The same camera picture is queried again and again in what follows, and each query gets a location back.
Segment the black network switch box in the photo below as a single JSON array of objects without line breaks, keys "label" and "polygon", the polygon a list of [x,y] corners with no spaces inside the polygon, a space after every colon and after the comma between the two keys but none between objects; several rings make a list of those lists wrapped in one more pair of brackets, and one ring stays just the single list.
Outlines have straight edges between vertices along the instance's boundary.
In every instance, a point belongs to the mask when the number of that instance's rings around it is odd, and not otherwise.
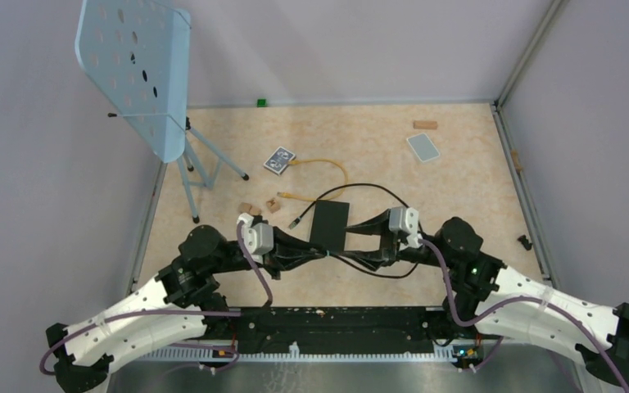
[{"label": "black network switch box", "polygon": [[317,201],[310,227],[310,242],[331,253],[344,251],[350,204],[340,201]]}]

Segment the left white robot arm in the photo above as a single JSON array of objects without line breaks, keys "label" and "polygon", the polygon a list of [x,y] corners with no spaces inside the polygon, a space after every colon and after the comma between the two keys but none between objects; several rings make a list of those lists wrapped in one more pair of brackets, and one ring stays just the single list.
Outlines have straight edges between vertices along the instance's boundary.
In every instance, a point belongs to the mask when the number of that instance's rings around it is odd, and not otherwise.
[{"label": "left white robot arm", "polygon": [[[179,254],[145,284],[81,323],[55,323],[46,330],[48,351],[41,373],[53,376],[64,392],[90,392],[112,373],[161,347],[207,335],[220,338],[232,322],[265,314],[274,294],[265,278],[279,278],[331,253],[243,215],[235,240],[209,225],[194,228]],[[230,309],[219,294],[219,273],[251,271],[265,289],[265,303]]]}]

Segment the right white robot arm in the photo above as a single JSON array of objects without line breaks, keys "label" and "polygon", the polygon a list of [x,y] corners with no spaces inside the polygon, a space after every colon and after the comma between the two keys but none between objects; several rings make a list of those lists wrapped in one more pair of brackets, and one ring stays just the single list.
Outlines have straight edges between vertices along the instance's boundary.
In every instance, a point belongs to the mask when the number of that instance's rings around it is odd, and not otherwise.
[{"label": "right white robot arm", "polygon": [[483,252],[482,238],[459,217],[427,235],[418,211],[398,206],[345,230],[380,238],[376,251],[351,252],[368,269],[401,260],[440,268],[447,325],[457,337],[475,332],[526,342],[629,391],[629,303],[597,305],[529,278]]}]

